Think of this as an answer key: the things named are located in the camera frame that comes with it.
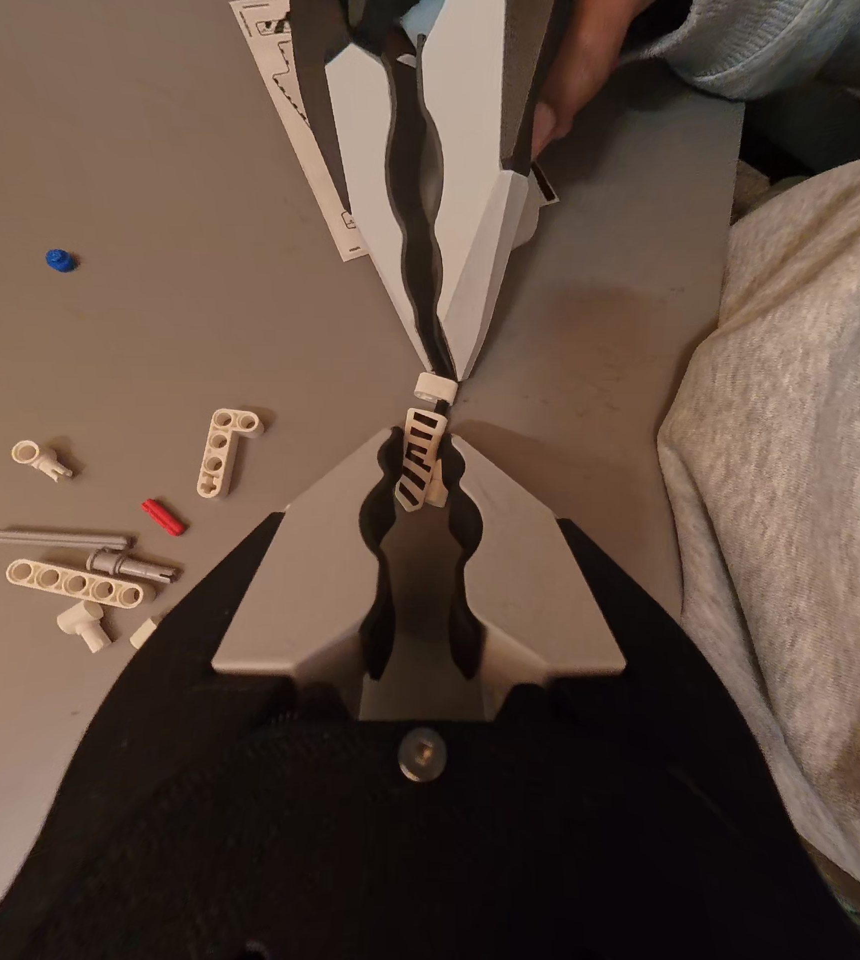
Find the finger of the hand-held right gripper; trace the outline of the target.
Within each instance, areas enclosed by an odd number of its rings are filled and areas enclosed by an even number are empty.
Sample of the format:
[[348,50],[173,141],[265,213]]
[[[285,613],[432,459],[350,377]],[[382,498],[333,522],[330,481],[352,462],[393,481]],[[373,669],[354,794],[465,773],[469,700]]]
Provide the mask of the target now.
[[436,256],[421,188],[427,121],[415,54],[376,55],[351,42],[325,75],[351,215],[421,362],[444,375]]
[[501,158],[506,25],[506,2],[447,1],[419,54],[442,162],[436,311],[458,378],[482,350],[528,194]]

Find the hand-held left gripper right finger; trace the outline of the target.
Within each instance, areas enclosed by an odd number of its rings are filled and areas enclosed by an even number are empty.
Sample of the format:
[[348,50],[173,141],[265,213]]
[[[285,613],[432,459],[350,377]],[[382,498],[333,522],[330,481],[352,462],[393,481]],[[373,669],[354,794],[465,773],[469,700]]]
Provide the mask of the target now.
[[519,686],[621,674],[624,654],[556,515],[455,434],[445,486],[460,548],[450,650],[460,673],[479,682],[484,720]]

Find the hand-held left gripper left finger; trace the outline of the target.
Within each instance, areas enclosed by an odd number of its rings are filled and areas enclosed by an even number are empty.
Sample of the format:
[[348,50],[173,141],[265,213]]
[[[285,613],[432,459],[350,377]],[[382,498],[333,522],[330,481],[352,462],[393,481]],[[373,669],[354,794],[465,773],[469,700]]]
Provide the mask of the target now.
[[214,654],[218,674],[327,688],[353,719],[395,637],[384,540],[396,521],[403,431],[379,431],[296,498]]

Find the zebra striped white lego panel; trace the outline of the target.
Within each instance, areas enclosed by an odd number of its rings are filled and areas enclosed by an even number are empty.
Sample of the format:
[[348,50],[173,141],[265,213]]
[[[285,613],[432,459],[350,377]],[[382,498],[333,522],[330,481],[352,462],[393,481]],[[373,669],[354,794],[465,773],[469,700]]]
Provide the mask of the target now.
[[439,447],[448,427],[448,418],[433,411],[408,410],[404,426],[404,450],[395,496],[407,513],[429,505],[445,506],[448,491],[443,480]]

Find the white lego elbow connector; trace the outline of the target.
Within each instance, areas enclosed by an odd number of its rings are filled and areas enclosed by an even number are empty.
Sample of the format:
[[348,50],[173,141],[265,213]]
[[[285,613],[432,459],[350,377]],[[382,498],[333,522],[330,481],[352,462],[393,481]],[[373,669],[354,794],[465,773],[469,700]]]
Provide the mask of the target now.
[[101,626],[104,609],[94,601],[80,601],[65,610],[56,620],[57,626],[65,634],[84,640],[89,650],[98,653],[112,644]]

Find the white angled lego beam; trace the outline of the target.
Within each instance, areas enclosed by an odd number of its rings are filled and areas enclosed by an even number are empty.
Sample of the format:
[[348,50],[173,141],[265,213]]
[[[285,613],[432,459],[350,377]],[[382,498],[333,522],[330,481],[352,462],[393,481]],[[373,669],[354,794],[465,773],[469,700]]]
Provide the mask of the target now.
[[221,408],[212,414],[196,482],[200,497],[219,499],[229,494],[241,438],[259,436],[264,430],[253,411]]

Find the red lego pin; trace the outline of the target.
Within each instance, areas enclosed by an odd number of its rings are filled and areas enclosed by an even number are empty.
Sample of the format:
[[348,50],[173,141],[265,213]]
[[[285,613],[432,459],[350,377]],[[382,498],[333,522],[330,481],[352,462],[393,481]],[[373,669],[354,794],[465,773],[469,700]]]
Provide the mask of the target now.
[[148,498],[140,504],[140,507],[153,523],[169,536],[180,537],[187,531],[187,524],[162,502]]

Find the grey lego axle pin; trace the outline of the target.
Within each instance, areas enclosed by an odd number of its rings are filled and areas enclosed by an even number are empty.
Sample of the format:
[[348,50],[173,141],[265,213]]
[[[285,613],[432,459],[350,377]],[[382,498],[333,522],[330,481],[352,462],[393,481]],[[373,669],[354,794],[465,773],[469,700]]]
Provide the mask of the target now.
[[114,578],[131,578],[160,584],[171,584],[181,574],[178,567],[143,560],[125,551],[108,548],[93,551],[87,558],[86,569]]

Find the white five-hole lego beam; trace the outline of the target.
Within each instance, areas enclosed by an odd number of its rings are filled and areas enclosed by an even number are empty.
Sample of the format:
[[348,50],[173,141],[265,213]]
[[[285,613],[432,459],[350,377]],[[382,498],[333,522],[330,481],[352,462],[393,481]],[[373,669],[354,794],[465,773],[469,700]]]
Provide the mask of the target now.
[[28,558],[12,561],[5,576],[15,586],[117,609],[132,610],[156,598],[155,589],[148,584]]

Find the long grey lego axle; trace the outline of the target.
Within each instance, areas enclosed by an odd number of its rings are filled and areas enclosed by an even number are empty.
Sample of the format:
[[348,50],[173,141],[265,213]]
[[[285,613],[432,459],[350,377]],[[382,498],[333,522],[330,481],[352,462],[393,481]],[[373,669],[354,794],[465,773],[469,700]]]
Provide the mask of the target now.
[[132,537],[124,534],[97,534],[74,531],[0,529],[0,545],[30,545],[90,551],[127,551]]

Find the white lego pin connector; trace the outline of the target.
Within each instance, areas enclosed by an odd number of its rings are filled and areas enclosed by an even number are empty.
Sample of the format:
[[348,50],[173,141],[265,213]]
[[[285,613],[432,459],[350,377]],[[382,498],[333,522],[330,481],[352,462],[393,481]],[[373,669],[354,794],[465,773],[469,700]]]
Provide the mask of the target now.
[[31,467],[59,483],[75,477],[75,472],[64,465],[50,447],[32,439],[18,441],[11,449],[14,462]]

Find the person's right hand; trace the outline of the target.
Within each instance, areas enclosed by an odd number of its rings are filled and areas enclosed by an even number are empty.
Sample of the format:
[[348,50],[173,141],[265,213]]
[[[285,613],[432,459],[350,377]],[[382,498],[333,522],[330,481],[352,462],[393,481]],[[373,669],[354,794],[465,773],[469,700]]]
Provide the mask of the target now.
[[686,20],[690,1],[575,2],[532,121],[532,159],[564,138],[577,114],[601,90],[631,45],[650,42]]

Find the zebra print sticker sheet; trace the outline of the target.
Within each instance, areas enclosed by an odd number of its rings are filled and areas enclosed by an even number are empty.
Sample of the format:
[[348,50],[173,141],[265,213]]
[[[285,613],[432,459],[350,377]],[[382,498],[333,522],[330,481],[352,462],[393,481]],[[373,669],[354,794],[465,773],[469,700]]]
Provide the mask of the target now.
[[[535,43],[540,50],[544,40],[556,44],[556,18],[568,17],[569,2],[547,2],[549,12],[542,13],[537,2],[508,2],[505,25],[496,27],[496,40],[490,40],[489,20],[472,14],[469,26],[484,26],[484,51],[474,54],[469,47],[468,30],[444,27],[447,43],[428,36],[425,49],[426,106],[440,137],[443,160],[465,160],[469,153],[455,146],[456,134],[470,132],[473,107],[471,87],[477,107],[483,111],[484,134],[495,143],[497,162],[510,169],[516,134],[508,133],[509,158],[501,158],[504,121],[501,109],[510,107],[510,93],[504,80],[504,54],[512,40]],[[323,135],[311,129],[296,74],[290,2],[232,2],[231,8],[241,26],[272,102],[290,138],[299,164],[327,223],[342,261],[365,258],[367,250],[356,228],[346,201],[340,198],[338,177],[332,174],[323,156]]]

